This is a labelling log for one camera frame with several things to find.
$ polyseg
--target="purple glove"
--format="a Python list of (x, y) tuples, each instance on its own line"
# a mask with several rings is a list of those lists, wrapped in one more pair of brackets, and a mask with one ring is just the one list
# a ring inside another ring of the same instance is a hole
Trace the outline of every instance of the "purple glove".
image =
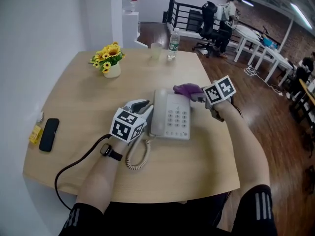
[(196, 97), (193, 97), (192, 95), (195, 95), (195, 96), (196, 96), (196, 94), (198, 94), (200, 96), (204, 95), (204, 92), (200, 88), (200, 86), (198, 86), (196, 84), (192, 84), (192, 83), (174, 86), (173, 90), (175, 91), (175, 93), (182, 94), (192, 101), (196, 101)]

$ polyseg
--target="flower pot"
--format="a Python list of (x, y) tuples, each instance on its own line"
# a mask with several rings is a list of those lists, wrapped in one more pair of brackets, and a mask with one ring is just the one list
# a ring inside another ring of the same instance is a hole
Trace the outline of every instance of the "flower pot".
[(105, 78), (116, 78), (120, 75), (120, 65), (117, 62), (116, 65), (112, 65), (108, 73), (103, 73)]

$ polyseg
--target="white pole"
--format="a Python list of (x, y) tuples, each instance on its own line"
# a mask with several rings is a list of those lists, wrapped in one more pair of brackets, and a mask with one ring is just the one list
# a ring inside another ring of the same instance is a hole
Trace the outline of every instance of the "white pole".
[(291, 27), (292, 27), (293, 21), (294, 21), (294, 17), (291, 18), (290, 25), (289, 25), (289, 27), (288, 27), (288, 29), (287, 29), (287, 31), (286, 31), (286, 34), (284, 35), (284, 38), (283, 38), (282, 43), (281, 43), (281, 45), (280, 45), (280, 47), (279, 47), (279, 49), (278, 49), (278, 52), (281, 51), (282, 47), (284, 46), (284, 44), (285, 44), (285, 42), (286, 42), (287, 37), (289, 36), (289, 33), (290, 33), (290, 31), (291, 31)]

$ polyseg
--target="artificial flower bouquet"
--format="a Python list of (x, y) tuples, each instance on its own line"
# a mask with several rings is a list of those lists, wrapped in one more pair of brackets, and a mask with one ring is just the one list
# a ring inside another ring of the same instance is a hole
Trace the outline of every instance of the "artificial flower bouquet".
[(116, 65), (125, 54), (122, 53), (120, 46), (117, 42), (105, 46), (103, 50), (97, 51), (96, 54), (90, 59), (90, 63), (98, 68), (103, 73), (108, 73), (112, 66)]

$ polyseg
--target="person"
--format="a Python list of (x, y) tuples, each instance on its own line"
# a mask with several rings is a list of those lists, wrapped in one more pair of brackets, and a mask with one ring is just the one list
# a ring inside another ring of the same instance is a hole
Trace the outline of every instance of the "person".
[(216, 52), (220, 52), (220, 56), (222, 58), (227, 58), (225, 50), (232, 35), (232, 25), (233, 22), (238, 21), (238, 17), (236, 16), (236, 5), (238, 2), (239, 0), (230, 0), (228, 3), (223, 5), (223, 18), (226, 20), (220, 21), (220, 29), (223, 31), (220, 32), (214, 46), (214, 50)]
[(289, 91), (286, 93), (287, 99), (290, 99), (292, 95), (295, 96), (298, 92), (303, 90), (300, 79), (306, 83), (310, 74), (314, 70), (314, 60), (315, 52), (312, 52), (310, 57), (305, 57), (303, 59), (302, 65), (297, 68), (296, 77), (294, 81), (292, 81)]
[[(239, 112), (228, 101), (215, 109), (225, 119), (233, 143), (242, 198), (232, 232), (216, 226), (228, 194), (187, 201), (186, 204), (127, 204), (111, 202), (119, 162), (102, 156), (84, 180), (60, 236), (104, 235), (105, 231), (206, 229), (210, 235), (276, 236), (269, 166), (265, 153)], [(112, 148), (124, 153), (127, 144), (111, 138)]]

